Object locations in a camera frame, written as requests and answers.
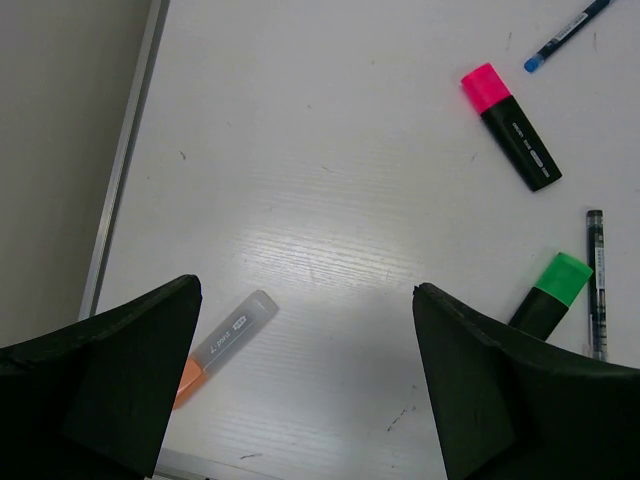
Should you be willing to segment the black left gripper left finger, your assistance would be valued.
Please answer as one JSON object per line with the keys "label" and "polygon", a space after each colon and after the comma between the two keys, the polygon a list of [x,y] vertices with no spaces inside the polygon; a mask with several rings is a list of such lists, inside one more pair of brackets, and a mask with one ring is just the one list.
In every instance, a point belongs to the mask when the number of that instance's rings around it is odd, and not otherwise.
{"label": "black left gripper left finger", "polygon": [[2,478],[152,476],[201,301],[198,277],[183,275],[2,348]]}

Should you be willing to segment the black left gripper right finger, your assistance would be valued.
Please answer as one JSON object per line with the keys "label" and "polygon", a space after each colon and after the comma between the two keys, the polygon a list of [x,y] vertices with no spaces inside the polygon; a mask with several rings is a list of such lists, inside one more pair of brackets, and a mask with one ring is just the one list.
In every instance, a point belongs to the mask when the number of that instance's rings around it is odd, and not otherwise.
{"label": "black left gripper right finger", "polygon": [[414,325],[450,479],[635,479],[639,373],[558,348],[433,284]]}

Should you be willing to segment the green-capped black highlighter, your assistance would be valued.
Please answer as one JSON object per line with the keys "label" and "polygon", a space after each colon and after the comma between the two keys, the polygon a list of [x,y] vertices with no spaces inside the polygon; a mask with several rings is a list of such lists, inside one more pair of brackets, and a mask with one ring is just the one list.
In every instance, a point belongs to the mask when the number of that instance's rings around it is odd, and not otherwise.
{"label": "green-capped black highlighter", "polygon": [[582,261],[558,253],[529,290],[508,325],[546,341],[592,274],[593,270]]}

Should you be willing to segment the pink-capped black highlighter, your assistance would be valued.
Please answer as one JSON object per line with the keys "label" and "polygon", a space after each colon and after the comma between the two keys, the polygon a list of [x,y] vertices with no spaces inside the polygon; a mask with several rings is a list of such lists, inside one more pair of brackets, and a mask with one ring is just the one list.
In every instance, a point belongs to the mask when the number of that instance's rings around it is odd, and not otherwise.
{"label": "pink-capped black highlighter", "polygon": [[562,178],[542,139],[490,63],[461,79],[461,88],[498,146],[532,192]]}

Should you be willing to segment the blue clear-capped gel pen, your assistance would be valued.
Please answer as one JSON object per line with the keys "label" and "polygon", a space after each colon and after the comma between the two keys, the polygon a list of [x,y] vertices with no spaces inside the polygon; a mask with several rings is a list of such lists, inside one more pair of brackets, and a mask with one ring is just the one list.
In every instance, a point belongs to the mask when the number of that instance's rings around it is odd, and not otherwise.
{"label": "blue clear-capped gel pen", "polygon": [[523,65],[527,73],[534,73],[564,44],[582,30],[589,22],[613,3],[613,0],[595,0],[582,10],[576,17],[563,26],[544,46]]}

